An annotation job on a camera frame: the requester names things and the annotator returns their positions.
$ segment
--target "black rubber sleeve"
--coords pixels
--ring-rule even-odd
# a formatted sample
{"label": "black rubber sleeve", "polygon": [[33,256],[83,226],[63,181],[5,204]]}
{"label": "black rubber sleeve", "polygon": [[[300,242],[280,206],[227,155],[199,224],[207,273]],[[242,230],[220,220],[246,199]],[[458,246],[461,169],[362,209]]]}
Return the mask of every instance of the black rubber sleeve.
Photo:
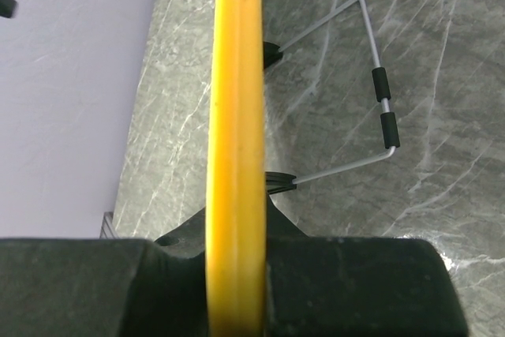
{"label": "black rubber sleeve", "polygon": [[398,127],[396,125],[396,117],[394,112],[385,112],[380,115],[380,123],[382,124],[382,134],[384,137],[384,147],[389,149],[391,146],[400,147],[400,136],[398,135]]}
{"label": "black rubber sleeve", "polygon": [[373,86],[376,88],[377,101],[387,98],[391,99],[389,92],[389,83],[387,82],[386,69],[384,67],[377,67],[372,70]]}

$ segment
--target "purple wall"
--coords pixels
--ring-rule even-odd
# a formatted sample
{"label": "purple wall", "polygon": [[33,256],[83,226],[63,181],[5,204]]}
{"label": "purple wall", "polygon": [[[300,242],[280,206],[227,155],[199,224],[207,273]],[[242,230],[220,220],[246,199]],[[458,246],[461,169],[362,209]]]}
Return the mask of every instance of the purple wall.
{"label": "purple wall", "polygon": [[0,238],[99,236],[154,0],[17,0],[0,19]]}

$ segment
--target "yellow rim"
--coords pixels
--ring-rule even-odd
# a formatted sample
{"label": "yellow rim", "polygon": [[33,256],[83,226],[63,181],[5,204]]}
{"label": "yellow rim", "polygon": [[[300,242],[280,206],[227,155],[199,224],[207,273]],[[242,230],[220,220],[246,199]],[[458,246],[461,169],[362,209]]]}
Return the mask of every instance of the yellow rim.
{"label": "yellow rim", "polygon": [[261,0],[215,0],[206,254],[212,337],[262,335],[266,214]]}

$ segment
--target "gray marble surface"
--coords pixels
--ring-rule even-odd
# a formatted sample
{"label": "gray marble surface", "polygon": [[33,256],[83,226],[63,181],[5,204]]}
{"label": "gray marble surface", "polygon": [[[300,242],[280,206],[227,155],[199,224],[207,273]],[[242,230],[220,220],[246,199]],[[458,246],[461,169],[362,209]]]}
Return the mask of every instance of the gray marble surface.
{"label": "gray marble surface", "polygon": [[[264,0],[284,43],[345,0]],[[421,237],[475,336],[505,335],[505,1],[367,0],[402,147],[275,197],[305,232]],[[114,221],[156,238],[204,205],[213,0],[157,0]],[[266,75],[267,170],[301,175],[383,151],[357,7]]]}

